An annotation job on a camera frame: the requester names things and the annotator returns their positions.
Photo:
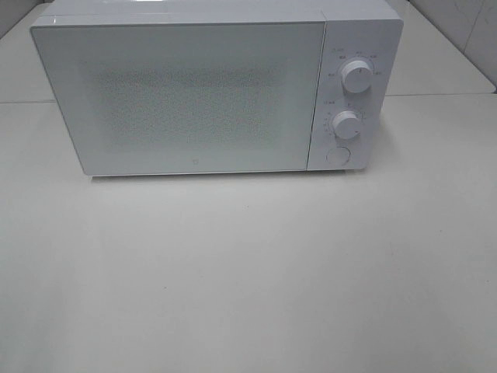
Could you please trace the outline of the white microwave door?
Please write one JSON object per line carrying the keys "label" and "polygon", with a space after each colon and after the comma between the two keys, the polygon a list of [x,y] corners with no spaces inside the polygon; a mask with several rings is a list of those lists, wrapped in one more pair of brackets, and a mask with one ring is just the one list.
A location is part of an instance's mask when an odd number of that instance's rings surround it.
{"label": "white microwave door", "polygon": [[323,23],[35,27],[89,176],[307,166]]}

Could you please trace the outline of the round white door button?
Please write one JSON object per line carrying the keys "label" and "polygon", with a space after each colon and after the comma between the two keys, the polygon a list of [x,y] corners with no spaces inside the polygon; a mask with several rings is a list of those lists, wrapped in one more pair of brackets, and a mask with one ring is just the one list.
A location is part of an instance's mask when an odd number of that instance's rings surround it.
{"label": "round white door button", "polygon": [[326,160],[333,169],[341,169],[349,162],[350,156],[351,152],[347,147],[337,146],[328,151]]}

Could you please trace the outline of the white microwave knob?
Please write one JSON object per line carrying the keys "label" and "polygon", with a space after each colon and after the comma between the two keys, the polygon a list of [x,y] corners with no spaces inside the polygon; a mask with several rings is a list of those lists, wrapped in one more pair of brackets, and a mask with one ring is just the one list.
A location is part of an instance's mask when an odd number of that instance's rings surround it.
{"label": "white microwave knob", "polygon": [[336,137],[349,140],[362,131],[363,122],[359,115],[352,110],[338,113],[332,119],[332,128]]}
{"label": "white microwave knob", "polygon": [[350,93],[362,93],[368,90],[374,75],[373,65],[362,58],[346,61],[339,69],[342,87]]}

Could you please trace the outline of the white microwave oven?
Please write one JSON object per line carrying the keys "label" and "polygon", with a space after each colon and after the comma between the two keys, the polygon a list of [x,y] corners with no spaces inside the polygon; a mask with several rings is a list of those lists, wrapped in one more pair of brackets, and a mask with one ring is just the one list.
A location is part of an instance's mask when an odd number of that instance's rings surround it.
{"label": "white microwave oven", "polygon": [[[294,171],[365,168],[404,26],[384,1],[55,1],[31,26],[30,34],[33,38],[35,27],[264,23],[325,26],[308,162],[305,169]],[[374,68],[370,88],[357,94],[342,87],[339,74],[342,65],[355,58]],[[332,119],[345,110],[355,111],[363,122],[362,131],[349,140],[336,137],[332,128]],[[341,169],[333,169],[326,160],[337,146],[351,152]]]}

